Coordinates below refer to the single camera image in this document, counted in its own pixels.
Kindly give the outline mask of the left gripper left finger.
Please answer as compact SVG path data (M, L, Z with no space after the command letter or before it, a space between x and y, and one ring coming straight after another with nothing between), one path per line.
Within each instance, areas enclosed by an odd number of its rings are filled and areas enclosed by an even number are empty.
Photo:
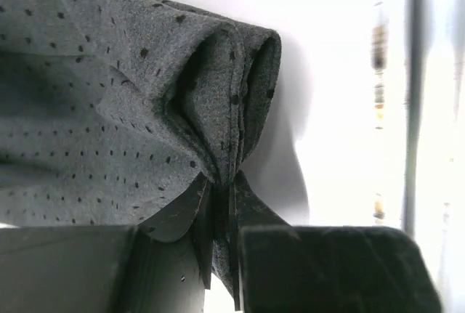
M211 183L198 175L138 226L1 231L3 312L202 312Z

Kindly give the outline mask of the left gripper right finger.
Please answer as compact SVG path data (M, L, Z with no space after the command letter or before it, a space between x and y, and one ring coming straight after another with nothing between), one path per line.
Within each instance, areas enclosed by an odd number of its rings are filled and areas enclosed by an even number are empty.
M244 312L441 312L417 244L392 227L293 227L251 190L228 193L235 306Z

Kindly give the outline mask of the dark grey dotted skirt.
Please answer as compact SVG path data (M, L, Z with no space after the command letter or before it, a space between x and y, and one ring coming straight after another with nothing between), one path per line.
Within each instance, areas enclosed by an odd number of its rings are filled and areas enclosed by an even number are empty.
M279 34L169 0L1 0L1 222L140 224L214 199L212 271L238 290L231 197L262 134Z

